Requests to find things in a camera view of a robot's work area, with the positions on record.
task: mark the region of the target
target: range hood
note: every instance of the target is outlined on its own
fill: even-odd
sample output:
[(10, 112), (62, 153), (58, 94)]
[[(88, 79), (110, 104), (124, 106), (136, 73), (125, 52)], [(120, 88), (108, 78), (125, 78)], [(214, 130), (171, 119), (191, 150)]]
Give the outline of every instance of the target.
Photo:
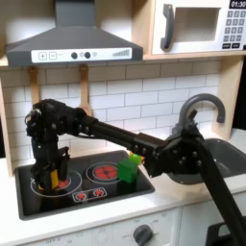
[(9, 66), (142, 61), (142, 47), (95, 27), (94, 0), (56, 0), (56, 28), (7, 45)]

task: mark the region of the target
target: green toy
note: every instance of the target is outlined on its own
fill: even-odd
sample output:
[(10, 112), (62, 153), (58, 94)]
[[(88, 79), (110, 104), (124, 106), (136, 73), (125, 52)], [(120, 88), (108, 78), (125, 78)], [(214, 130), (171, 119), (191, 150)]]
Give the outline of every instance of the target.
[(135, 162), (136, 164), (141, 164), (142, 157), (134, 154), (133, 152), (131, 152), (130, 155), (129, 155), (129, 160)]
[(135, 181), (137, 175), (138, 164), (134, 161), (124, 159), (118, 163), (118, 179), (125, 181), (129, 184)]

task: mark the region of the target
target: control knob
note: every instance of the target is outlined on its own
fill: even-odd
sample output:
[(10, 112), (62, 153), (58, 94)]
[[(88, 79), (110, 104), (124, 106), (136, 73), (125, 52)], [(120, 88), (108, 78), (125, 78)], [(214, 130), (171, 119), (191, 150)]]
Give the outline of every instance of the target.
[(153, 237), (153, 231), (148, 225), (142, 225), (135, 229), (134, 239), (138, 246), (144, 246)]
[(89, 53), (89, 52), (85, 52), (85, 57), (86, 57), (87, 59), (89, 59), (89, 58), (90, 58), (90, 53)]
[(75, 53), (75, 52), (73, 52), (73, 53), (71, 54), (71, 57), (72, 57), (72, 59), (77, 59), (77, 58), (78, 58), (78, 54)]

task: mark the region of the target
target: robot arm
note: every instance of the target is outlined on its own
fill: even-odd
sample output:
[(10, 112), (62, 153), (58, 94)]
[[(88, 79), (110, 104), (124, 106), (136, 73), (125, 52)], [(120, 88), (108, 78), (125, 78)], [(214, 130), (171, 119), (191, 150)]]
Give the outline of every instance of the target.
[(54, 177), (65, 180), (68, 148), (58, 148), (58, 135), (105, 139), (143, 156), (143, 164), (150, 177), (162, 173), (200, 173), (235, 241), (245, 246), (246, 229), (242, 215), (192, 120), (194, 117), (195, 113), (192, 113), (180, 133), (161, 140), (99, 122), (87, 116), (82, 109), (72, 109), (51, 99), (41, 101), (34, 105), (26, 117), (27, 134), (32, 137), (36, 159), (32, 169), (33, 177), (47, 192), (56, 187)]

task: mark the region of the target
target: countertop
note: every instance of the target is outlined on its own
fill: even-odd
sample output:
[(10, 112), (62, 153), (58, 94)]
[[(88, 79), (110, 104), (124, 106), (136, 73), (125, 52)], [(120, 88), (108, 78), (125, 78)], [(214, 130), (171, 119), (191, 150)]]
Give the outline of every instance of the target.
[[(211, 133), (206, 135), (206, 138), (210, 137), (217, 136)], [(246, 145), (243, 144), (245, 141), (246, 132), (233, 130), (230, 143), (246, 153)], [(156, 189), (151, 194), (30, 221), (22, 221), (18, 216), (14, 177), (8, 177), (6, 160), (1, 159), (0, 245), (25, 244), (59, 234), (68, 234), (132, 218), (145, 213), (172, 209), (210, 198), (204, 184), (176, 184), (165, 174), (152, 179), (151, 182)], [(245, 191), (246, 175), (226, 179), (226, 183), (231, 193)]]

